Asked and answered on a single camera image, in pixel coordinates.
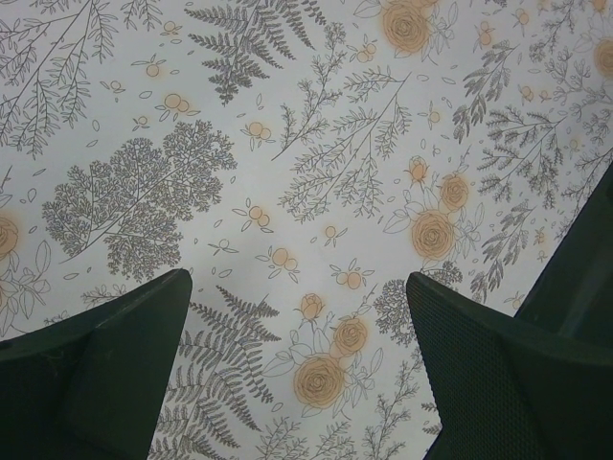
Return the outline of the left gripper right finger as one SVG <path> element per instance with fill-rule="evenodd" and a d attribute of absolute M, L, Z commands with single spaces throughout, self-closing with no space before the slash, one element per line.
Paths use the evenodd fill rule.
<path fill-rule="evenodd" d="M 611 458 L 611 349 L 492 310 L 419 272 L 406 296 L 442 424 L 426 458 Z"/>

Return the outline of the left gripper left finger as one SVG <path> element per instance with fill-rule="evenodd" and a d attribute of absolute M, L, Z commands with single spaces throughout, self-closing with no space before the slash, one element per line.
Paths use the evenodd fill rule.
<path fill-rule="evenodd" d="M 174 269 L 2 341 L 2 458 L 147 458 L 192 290 Z"/>

